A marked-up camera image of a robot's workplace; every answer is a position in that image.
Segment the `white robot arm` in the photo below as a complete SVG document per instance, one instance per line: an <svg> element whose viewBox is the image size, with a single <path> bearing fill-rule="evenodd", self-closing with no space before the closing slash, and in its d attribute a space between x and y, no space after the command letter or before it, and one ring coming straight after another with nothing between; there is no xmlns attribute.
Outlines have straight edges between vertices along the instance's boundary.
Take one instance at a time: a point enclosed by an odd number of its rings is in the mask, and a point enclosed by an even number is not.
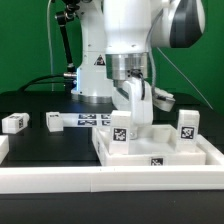
<svg viewBox="0 0 224 224"><path fill-rule="evenodd" d="M147 76L156 75L154 47L188 48L205 29L201 0L72 0L81 23L83 56L72 94L112 102L131 113L130 137L153 121L153 107L172 108Z"/></svg>

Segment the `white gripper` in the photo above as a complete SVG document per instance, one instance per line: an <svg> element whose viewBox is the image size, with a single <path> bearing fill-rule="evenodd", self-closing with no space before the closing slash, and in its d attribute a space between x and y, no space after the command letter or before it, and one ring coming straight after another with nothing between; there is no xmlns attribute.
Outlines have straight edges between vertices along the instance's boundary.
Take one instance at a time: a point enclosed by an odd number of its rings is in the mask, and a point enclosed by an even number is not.
<svg viewBox="0 0 224 224"><path fill-rule="evenodd" d="M120 88L113 90L112 102L118 110L131 112L131 140L138 137L137 127L152 124L152 93L151 86L146 81L141 82L137 78L124 81Z"/></svg>

